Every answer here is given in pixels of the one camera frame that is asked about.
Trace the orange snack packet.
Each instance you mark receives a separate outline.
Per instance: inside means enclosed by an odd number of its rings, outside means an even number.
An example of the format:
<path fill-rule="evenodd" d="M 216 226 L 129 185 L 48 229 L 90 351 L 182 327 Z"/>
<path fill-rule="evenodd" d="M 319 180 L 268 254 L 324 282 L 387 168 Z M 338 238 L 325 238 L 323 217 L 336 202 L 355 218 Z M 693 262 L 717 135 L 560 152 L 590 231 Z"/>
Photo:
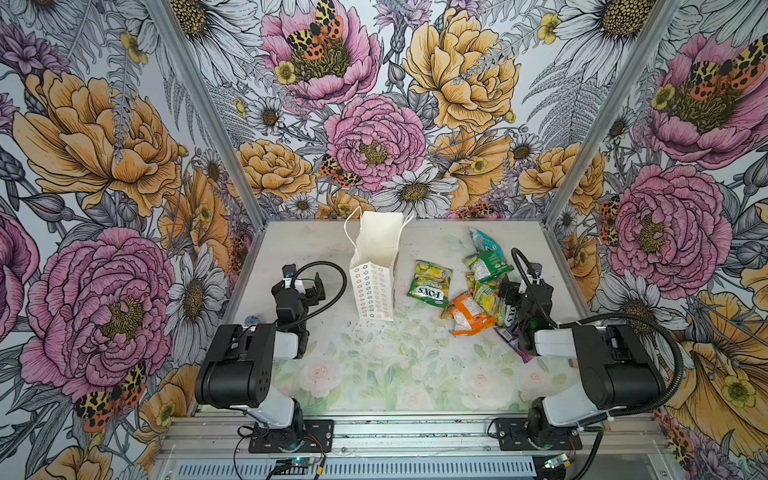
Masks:
<path fill-rule="evenodd" d="M 486 312 L 470 292 L 464 292 L 445 307 L 443 318 L 454 322 L 453 336 L 473 336 L 495 325 L 496 319 Z"/>

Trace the white printed paper bag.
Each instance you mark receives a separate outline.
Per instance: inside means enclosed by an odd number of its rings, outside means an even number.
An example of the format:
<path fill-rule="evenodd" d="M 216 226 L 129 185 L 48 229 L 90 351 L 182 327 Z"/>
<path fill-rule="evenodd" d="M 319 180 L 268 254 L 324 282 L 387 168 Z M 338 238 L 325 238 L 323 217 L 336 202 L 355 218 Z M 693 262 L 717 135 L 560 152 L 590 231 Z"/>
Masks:
<path fill-rule="evenodd" d="M 415 218 L 402 212 L 353 210 L 344 221 L 344 233 L 354 248 L 350 282 L 361 320 L 393 321 L 395 276 L 400 240 Z"/>

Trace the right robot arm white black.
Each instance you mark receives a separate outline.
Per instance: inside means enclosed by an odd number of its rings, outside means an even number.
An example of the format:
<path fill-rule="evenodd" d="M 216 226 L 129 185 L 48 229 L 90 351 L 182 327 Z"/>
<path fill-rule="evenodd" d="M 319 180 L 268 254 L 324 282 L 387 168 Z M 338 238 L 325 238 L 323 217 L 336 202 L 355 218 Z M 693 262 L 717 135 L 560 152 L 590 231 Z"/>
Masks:
<path fill-rule="evenodd" d="M 520 282 L 504 277 L 500 283 L 497 296 L 504 317 L 496 332 L 501 339 L 524 362 L 565 358 L 576 362 L 579 373 L 578 381 L 565 390 L 533 400 L 525 419 L 497 420 L 495 436 L 503 449 L 580 448 L 580 431 L 655 410 L 682 381 L 681 354 L 673 351 L 672 377 L 664 380 L 639 337 L 640 326 L 646 326 L 674 348 L 666 328 L 622 312 L 556 323 L 549 316 L 553 293 L 536 270 Z"/>

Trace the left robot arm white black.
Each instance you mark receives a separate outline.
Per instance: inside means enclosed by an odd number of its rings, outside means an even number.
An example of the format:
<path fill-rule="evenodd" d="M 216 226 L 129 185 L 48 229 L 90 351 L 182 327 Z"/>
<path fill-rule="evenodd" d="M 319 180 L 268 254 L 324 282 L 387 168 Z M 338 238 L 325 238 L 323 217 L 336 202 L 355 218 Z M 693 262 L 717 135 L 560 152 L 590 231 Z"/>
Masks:
<path fill-rule="evenodd" d="M 310 333 L 309 310 L 326 299 L 321 277 L 303 278 L 294 264 L 271 293 L 277 319 L 249 327 L 218 327 L 195 381 L 198 404 L 239 412 L 254 423 L 251 446 L 258 453 L 294 452 L 308 438 L 298 400 L 273 387 L 277 360 L 304 356 Z"/>

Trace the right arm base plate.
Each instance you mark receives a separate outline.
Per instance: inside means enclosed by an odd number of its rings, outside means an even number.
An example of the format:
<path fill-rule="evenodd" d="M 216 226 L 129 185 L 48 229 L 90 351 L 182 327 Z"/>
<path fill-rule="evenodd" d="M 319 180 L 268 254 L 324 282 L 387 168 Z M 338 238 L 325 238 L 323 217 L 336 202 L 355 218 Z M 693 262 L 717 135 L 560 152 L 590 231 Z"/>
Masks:
<path fill-rule="evenodd" d="M 501 451 L 578 451 L 583 448 L 575 429 L 535 426 L 522 417 L 501 417 L 491 421 L 489 437 L 498 442 Z"/>

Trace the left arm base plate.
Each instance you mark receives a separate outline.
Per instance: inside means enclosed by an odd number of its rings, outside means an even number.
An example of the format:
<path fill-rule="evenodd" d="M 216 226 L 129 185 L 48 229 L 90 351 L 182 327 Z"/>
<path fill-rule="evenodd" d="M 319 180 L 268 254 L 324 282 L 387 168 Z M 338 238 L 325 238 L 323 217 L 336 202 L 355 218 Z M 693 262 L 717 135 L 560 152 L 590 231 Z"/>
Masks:
<path fill-rule="evenodd" d="M 258 429 L 250 438 L 251 454 L 330 453 L 335 422 L 309 419 L 285 429 Z"/>

